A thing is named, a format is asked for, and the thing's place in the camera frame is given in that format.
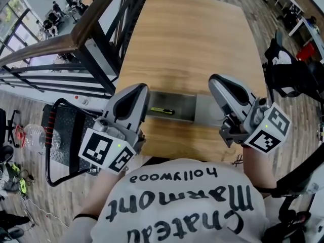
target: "office chair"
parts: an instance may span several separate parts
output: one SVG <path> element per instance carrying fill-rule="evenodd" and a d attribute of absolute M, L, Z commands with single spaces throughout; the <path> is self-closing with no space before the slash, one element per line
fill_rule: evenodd
<path fill-rule="evenodd" d="M 6 137 L 6 131 L 8 131 L 8 142 L 10 144 L 14 144 L 15 148 L 18 148 L 19 145 L 15 143 L 13 130 L 16 128 L 14 125 L 14 117 L 16 113 L 20 113 L 18 110 L 14 110 L 14 113 L 11 116 L 11 119 L 6 120 L 6 111 L 0 108 L 0 147 L 3 147 Z"/>
<path fill-rule="evenodd" d="M 48 19 L 59 29 L 59 26 L 64 22 L 61 17 L 56 16 L 54 13 L 48 15 Z"/>
<path fill-rule="evenodd" d="M 272 65 L 272 59 L 278 58 L 280 51 L 289 55 L 291 64 Z M 282 97 L 297 97 L 300 94 L 305 94 L 319 102 L 323 101 L 324 67 L 320 62 L 313 61 L 307 65 L 304 61 L 298 61 L 282 46 L 282 34 L 278 31 L 264 55 L 268 62 L 262 66 L 273 102 L 273 89 Z"/>

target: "metal railing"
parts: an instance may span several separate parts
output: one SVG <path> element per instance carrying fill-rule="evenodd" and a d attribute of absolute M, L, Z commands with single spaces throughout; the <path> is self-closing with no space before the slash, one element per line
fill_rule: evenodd
<path fill-rule="evenodd" d="M 113 82 L 118 78 L 125 56 L 125 42 L 130 39 L 134 21 L 145 0 L 122 0 L 121 7 L 107 33 L 99 19 L 113 0 L 94 0 L 76 23 L 71 33 L 18 50 L 0 60 L 0 85 L 26 87 L 40 92 L 73 93 L 99 98 L 110 98 L 115 92 Z M 86 46 L 93 39 L 115 76 L 97 62 Z M 73 64 L 27 66 L 10 69 L 7 65 L 35 57 L 70 53 Z"/>

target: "table top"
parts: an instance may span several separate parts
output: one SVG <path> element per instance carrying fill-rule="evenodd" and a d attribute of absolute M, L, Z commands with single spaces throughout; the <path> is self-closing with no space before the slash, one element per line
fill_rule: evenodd
<path fill-rule="evenodd" d="M 227 74 L 261 97 L 266 86 L 261 60 L 241 8 L 215 0 L 146 0 L 135 26 L 116 91 L 136 83 L 151 90 L 210 95 L 209 77 Z M 218 128 L 146 118 L 142 154 L 233 160 Z"/>
<path fill-rule="evenodd" d="M 85 5 L 85 6 L 89 6 L 91 5 L 93 2 L 93 0 L 82 0 L 82 3 Z"/>
<path fill-rule="evenodd" d="M 304 12 L 304 10 L 301 8 L 301 6 L 295 1 L 295 0 L 290 0 L 295 6 L 297 6 L 302 12 Z"/>

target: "person sitting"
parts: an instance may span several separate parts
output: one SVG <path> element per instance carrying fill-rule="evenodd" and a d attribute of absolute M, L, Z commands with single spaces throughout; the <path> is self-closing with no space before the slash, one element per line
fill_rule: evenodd
<path fill-rule="evenodd" d="M 61 10 L 61 8 L 59 7 L 59 5 L 53 1 L 53 11 L 58 14 L 60 17 L 64 17 L 66 16 L 66 14 Z"/>
<path fill-rule="evenodd" d="M 80 16 L 83 15 L 83 13 L 86 11 L 86 7 L 82 7 L 80 4 L 78 4 L 76 1 L 72 2 L 72 8 L 75 8 L 77 12 L 80 14 Z"/>
<path fill-rule="evenodd" d="M 82 0 L 70 0 L 71 8 L 75 8 L 76 6 L 80 7 L 83 11 L 85 11 L 89 6 L 86 6 L 82 3 Z"/>
<path fill-rule="evenodd" d="M 47 17 L 54 25 L 58 26 L 60 23 L 61 18 L 57 15 L 55 15 L 55 13 L 50 13 Z"/>
<path fill-rule="evenodd" d="M 59 34 L 57 27 L 50 20 L 45 20 L 43 22 L 43 26 L 44 26 L 45 30 L 47 30 L 52 37 Z"/>

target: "black chair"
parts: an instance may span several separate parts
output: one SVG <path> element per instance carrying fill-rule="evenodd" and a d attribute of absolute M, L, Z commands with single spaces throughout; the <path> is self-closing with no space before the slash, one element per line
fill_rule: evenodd
<path fill-rule="evenodd" d="M 303 61 L 298 61 L 281 44 L 282 35 L 280 32 L 276 32 L 270 47 L 264 53 L 268 62 L 262 66 L 271 100 L 274 101 L 273 89 L 275 89 L 282 97 L 297 97 L 300 94 L 305 94 L 322 102 L 321 94 L 324 92 L 323 65 L 317 61 L 313 61 L 309 65 Z M 280 51 L 289 55 L 291 64 L 272 65 L 272 59 L 278 58 Z"/>
<path fill-rule="evenodd" d="M 284 238 L 290 238 L 291 241 L 287 242 L 305 242 L 304 227 L 311 214 L 309 212 L 296 213 L 294 210 L 289 210 L 289 207 L 292 201 L 301 194 L 315 194 L 323 189 L 323 180 L 321 176 L 318 176 L 324 172 L 323 154 L 324 144 L 297 168 L 278 180 L 276 188 L 256 187 L 259 192 L 270 193 L 274 198 L 285 197 L 279 210 L 281 223 L 266 230 L 262 239 L 263 243 L 283 242 Z"/>
<path fill-rule="evenodd" d="M 0 227 L 0 242 L 12 241 L 18 239 L 24 235 L 24 230 L 19 227 L 13 227 L 8 230 Z"/>
<path fill-rule="evenodd" d="M 14 148 L 12 146 L 3 146 L 0 148 L 0 165 L 9 162 L 14 156 Z"/>
<path fill-rule="evenodd" d="M 15 113 L 20 113 L 17 110 L 14 110 L 14 113 L 11 116 L 11 119 L 6 120 L 6 112 L 0 108 L 0 147 L 3 146 L 6 138 L 6 131 L 8 131 L 8 142 L 13 143 L 15 148 L 18 148 L 19 145 L 15 143 L 15 138 L 13 135 L 13 130 L 16 128 L 14 126 L 14 117 Z"/>
<path fill-rule="evenodd" d="M 63 24 L 63 20 L 61 17 L 56 16 L 54 13 L 50 13 L 48 15 L 48 19 L 59 29 L 60 25 Z"/>

